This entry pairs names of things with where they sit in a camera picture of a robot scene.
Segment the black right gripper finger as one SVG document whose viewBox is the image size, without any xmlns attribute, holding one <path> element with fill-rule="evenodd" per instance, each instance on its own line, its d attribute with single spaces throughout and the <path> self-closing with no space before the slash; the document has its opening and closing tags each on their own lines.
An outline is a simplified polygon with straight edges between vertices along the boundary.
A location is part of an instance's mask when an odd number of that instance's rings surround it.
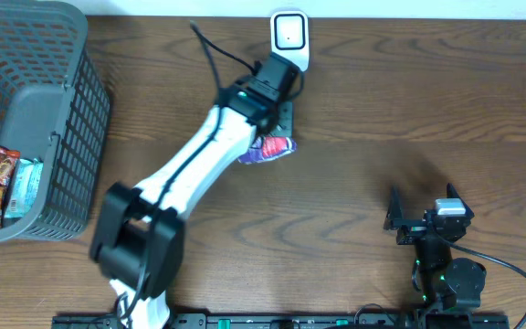
<svg viewBox="0 0 526 329">
<path fill-rule="evenodd" d="M 389 205 L 384 220 L 385 230 L 395 230 L 401 227 L 404 220 L 401 198 L 397 189 L 393 186 L 390 192 Z"/>
<path fill-rule="evenodd" d="M 446 210 L 465 210 L 466 206 L 458 194 L 456 188 L 451 184 L 447 184 L 447 198 L 445 203 Z"/>
</svg>

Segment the red and purple snack pack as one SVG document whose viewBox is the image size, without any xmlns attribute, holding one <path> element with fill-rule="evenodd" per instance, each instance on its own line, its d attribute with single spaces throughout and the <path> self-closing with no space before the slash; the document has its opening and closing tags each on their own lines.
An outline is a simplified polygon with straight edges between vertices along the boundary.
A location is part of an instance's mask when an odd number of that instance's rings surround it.
<svg viewBox="0 0 526 329">
<path fill-rule="evenodd" d="M 244 165 L 270 162 L 297 151 L 297 144 L 290 137 L 258 137 L 237 160 Z"/>
</svg>

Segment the teal wet wipes pack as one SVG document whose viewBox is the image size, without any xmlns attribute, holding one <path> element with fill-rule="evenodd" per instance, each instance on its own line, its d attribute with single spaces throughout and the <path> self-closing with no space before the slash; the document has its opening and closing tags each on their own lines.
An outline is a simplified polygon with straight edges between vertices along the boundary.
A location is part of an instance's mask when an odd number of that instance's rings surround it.
<svg viewBox="0 0 526 329">
<path fill-rule="evenodd" d="M 4 218 L 22 218 L 34 205 L 44 164 L 20 159 Z"/>
</svg>

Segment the brown red snack bar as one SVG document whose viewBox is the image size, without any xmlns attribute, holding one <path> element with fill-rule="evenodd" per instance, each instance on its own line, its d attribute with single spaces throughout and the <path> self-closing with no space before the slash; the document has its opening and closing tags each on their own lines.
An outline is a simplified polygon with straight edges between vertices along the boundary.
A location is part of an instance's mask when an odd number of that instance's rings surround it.
<svg viewBox="0 0 526 329">
<path fill-rule="evenodd" d="M 0 186 L 9 186 L 19 159 L 19 151 L 0 146 Z"/>
</svg>

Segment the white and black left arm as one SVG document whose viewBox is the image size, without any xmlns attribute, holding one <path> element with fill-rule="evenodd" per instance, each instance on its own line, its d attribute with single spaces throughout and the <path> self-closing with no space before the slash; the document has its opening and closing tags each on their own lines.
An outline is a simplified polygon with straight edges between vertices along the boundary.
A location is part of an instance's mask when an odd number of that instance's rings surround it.
<svg viewBox="0 0 526 329">
<path fill-rule="evenodd" d="M 89 256 L 117 294 L 118 324 L 166 325 L 166 291 L 182 265 L 186 221 L 195 206 L 232 163 L 273 139 L 276 130 L 292 127 L 292 101 L 233 86 L 161 169 L 134 187 L 110 187 Z"/>
</svg>

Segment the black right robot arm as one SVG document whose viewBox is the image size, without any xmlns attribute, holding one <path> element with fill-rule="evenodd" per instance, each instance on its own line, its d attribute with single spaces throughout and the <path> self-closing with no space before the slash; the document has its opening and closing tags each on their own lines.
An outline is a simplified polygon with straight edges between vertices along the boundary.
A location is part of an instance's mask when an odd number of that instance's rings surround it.
<svg viewBox="0 0 526 329">
<path fill-rule="evenodd" d="M 414 288 L 423 293 L 428 307 L 440 312 L 470 311 L 481 305 L 486 268 L 468 258 L 452 256 L 451 245 L 467 233 L 473 211 L 447 185 L 447 196 L 434 202 L 420 219 L 409 219 L 398 191 L 391 190 L 385 230 L 396 232 L 396 243 L 416 251 Z"/>
</svg>

